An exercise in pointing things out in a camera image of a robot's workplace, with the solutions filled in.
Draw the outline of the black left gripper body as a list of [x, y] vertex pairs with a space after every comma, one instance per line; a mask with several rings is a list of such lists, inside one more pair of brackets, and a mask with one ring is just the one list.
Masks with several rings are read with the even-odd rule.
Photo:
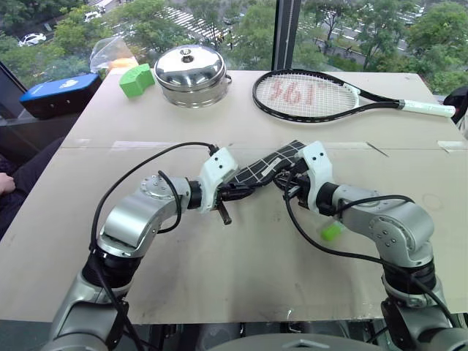
[[220, 184], [216, 188], [216, 204], [241, 200], [244, 197], [243, 183]]

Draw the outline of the bystander bare hand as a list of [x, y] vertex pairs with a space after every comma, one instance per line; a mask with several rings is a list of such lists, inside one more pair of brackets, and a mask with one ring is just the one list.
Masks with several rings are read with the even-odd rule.
[[0, 173], [0, 195], [6, 195], [15, 190], [15, 180], [6, 173]]

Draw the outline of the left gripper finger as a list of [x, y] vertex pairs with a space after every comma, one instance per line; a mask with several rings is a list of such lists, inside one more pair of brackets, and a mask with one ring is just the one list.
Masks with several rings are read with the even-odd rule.
[[219, 201], [217, 205], [217, 211], [219, 212], [224, 225], [229, 225], [232, 223], [232, 219], [222, 201]]
[[257, 189], [269, 185], [274, 179], [274, 174], [241, 174], [241, 196], [252, 195]]

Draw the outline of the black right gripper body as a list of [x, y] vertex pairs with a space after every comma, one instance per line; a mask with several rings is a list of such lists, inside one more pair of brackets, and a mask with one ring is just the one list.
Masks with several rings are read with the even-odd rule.
[[295, 197], [283, 197], [286, 208], [290, 209], [290, 202], [293, 198], [298, 200], [299, 206], [309, 208], [309, 192], [311, 189], [311, 181], [309, 176], [305, 173], [297, 173], [293, 170], [288, 170], [289, 176], [286, 185], [291, 183], [297, 184], [297, 195]]

